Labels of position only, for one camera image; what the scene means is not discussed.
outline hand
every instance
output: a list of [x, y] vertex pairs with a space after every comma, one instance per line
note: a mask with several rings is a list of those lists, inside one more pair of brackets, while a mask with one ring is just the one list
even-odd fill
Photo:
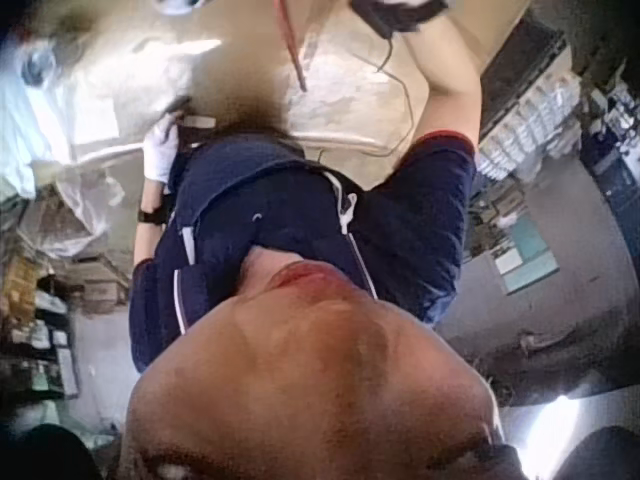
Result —
[[149, 180], [167, 183], [171, 167], [178, 155], [179, 113], [168, 113], [144, 137], [144, 176]]

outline black wire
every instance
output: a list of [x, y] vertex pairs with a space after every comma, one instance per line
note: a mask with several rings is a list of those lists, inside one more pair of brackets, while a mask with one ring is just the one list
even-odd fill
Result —
[[380, 73], [382, 70], [384, 70], [384, 67], [387, 66], [387, 63], [389, 63], [389, 60], [391, 60], [391, 57], [393, 56], [393, 40], [388, 39], [387, 42], [389, 42], [389, 51], [387, 52], [387, 56], [382, 61], [382, 64], [380, 65], [376, 73]]
[[[357, 58], [358, 60], [360, 60], [361, 62], [366, 63], [369, 66], [376, 67], [374, 63], [370, 62], [366, 58], [363, 58], [356, 53], [351, 53], [351, 55]], [[384, 69], [384, 65], [378, 69], [377, 73], [383, 73], [390, 79], [395, 80], [400, 84], [400, 86], [402, 87], [402, 90], [404, 91], [404, 99], [407, 102], [407, 109], [409, 110], [409, 119], [411, 120], [411, 126], [409, 127], [409, 130], [407, 130], [407, 133], [405, 133], [404, 136], [400, 139], [400, 141], [387, 153], [369, 153], [369, 152], [360, 150], [360, 153], [368, 157], [387, 158], [393, 155], [394, 153], [396, 153], [398, 149], [402, 146], [402, 144], [405, 142], [405, 140], [409, 138], [409, 135], [411, 135], [411, 133], [413, 132], [413, 129], [416, 126], [416, 119], [413, 113], [413, 106], [411, 105], [411, 96], [409, 95], [409, 88], [407, 87], [407, 84], [404, 83], [400, 78], [396, 77], [393, 73], [386, 71]]]

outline red cord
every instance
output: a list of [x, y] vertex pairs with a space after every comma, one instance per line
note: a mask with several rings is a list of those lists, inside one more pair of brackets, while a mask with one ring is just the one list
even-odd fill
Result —
[[302, 65], [300, 64], [300, 59], [298, 58], [298, 48], [296, 42], [296, 36], [293, 31], [293, 27], [291, 26], [291, 19], [289, 17], [289, 9], [287, 7], [287, 0], [274, 0], [276, 12], [278, 13], [278, 23], [280, 25], [280, 31], [282, 32], [282, 37], [284, 38], [284, 42], [287, 45], [287, 50], [289, 50], [289, 55], [291, 56], [291, 61], [293, 62], [293, 66], [296, 69], [296, 75], [298, 76], [298, 82], [300, 83], [300, 88], [303, 92], [307, 91], [307, 81], [304, 77], [304, 71], [302, 70]]

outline black wristband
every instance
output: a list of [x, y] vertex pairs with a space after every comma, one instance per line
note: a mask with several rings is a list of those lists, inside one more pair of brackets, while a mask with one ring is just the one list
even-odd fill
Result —
[[138, 223], [148, 223], [151, 225], [164, 225], [167, 223], [167, 206], [163, 201], [162, 205], [153, 213], [147, 213], [142, 210], [138, 211]]
[[430, 0], [417, 7], [389, 5], [376, 0], [351, 0], [351, 8], [383, 39], [395, 32], [414, 32], [449, 8], [446, 0]]

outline lip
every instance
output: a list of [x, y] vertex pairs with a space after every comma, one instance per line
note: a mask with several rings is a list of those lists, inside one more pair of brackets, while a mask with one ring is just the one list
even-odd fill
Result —
[[351, 289], [353, 283], [337, 268], [322, 262], [301, 261], [287, 265], [276, 273], [267, 284], [267, 291], [301, 285], [315, 280], [325, 286], [339, 286]]

